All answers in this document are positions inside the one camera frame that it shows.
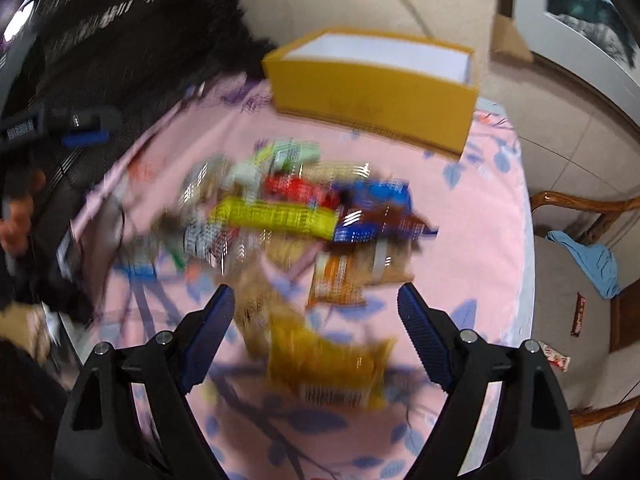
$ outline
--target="chair seat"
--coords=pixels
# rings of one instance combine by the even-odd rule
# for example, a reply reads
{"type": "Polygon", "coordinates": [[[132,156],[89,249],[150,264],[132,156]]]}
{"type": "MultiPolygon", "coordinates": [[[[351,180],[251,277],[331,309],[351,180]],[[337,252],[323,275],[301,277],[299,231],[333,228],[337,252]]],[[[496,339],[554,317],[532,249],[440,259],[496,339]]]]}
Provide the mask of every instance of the chair seat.
{"type": "Polygon", "coordinates": [[[552,367],[569,409],[587,407],[609,355],[610,307],[562,245],[534,238],[536,300],[533,339],[569,356],[568,370],[552,367]],[[571,336],[577,293],[586,300],[580,337],[571,336]]]}

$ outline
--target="table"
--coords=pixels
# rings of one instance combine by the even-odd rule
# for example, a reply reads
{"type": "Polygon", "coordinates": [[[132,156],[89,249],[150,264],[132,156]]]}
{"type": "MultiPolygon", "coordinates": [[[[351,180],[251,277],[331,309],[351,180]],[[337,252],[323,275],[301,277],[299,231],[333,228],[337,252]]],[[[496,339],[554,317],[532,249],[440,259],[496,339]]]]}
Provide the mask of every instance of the table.
{"type": "MultiPolygon", "coordinates": [[[[499,105],[479,100],[460,161],[313,121],[279,116],[267,82],[244,76],[215,83],[200,99],[178,104],[147,132],[88,197],[72,225],[82,237],[110,196],[127,212],[125,237],[145,232],[176,200],[192,165],[222,152],[240,161],[265,139],[317,142],[322,158],[372,162],[410,183],[414,209],[439,226],[420,242],[412,266],[426,302],[492,343],[517,346],[530,336],[533,313],[533,236],[518,136],[499,105]]],[[[132,346],[170,330],[206,304],[214,283],[195,266],[177,269],[167,254],[157,272],[110,272],[104,317],[83,337],[86,357],[101,340],[132,346]]],[[[305,304],[310,273],[284,287],[305,304]]],[[[396,336],[385,379],[386,410],[319,409],[270,390],[264,365],[246,355],[234,325],[212,364],[209,379],[188,395],[213,453],[232,480],[402,478],[430,434],[446,394],[431,383],[396,311],[398,286],[366,290],[367,303],[351,310],[323,306],[306,315],[322,334],[344,341],[396,336]]],[[[462,472],[478,466],[490,436],[499,386],[489,389],[462,472]]],[[[152,425],[144,388],[134,388],[143,428],[152,425]]]]}

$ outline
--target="person's hand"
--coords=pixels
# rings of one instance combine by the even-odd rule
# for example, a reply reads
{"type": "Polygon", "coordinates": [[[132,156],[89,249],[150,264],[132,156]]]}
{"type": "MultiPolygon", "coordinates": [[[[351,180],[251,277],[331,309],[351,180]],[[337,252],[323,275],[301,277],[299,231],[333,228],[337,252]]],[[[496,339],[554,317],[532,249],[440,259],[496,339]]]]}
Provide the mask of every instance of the person's hand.
{"type": "MultiPolygon", "coordinates": [[[[42,170],[31,175],[31,193],[37,193],[45,183],[42,170]]],[[[0,220],[0,246],[9,256],[21,256],[29,248],[28,234],[31,230],[33,197],[30,194],[9,202],[9,218],[0,220]]]]}

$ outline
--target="yellow box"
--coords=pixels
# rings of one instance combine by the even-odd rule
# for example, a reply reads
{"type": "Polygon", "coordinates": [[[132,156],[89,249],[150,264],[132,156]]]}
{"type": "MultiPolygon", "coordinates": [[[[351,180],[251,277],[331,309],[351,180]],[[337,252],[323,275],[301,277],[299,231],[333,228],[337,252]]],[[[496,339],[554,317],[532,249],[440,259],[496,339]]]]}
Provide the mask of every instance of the yellow box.
{"type": "Polygon", "coordinates": [[[430,38],[331,28],[267,54],[263,65],[281,113],[344,124],[460,158],[478,98],[471,77],[473,52],[430,38]],[[438,56],[468,59],[465,75],[461,64],[447,67],[437,63],[438,56]],[[453,75],[433,75],[441,71],[453,75]]]}

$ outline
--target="picture frame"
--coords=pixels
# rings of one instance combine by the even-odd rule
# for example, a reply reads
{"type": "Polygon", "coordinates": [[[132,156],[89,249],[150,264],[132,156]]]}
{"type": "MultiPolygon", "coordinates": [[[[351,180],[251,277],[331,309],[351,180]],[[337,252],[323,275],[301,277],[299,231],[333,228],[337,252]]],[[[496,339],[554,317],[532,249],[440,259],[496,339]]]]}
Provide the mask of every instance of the picture frame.
{"type": "Polygon", "coordinates": [[[610,0],[501,0],[498,12],[510,15],[536,57],[569,72],[640,128],[640,49],[610,0]]]}

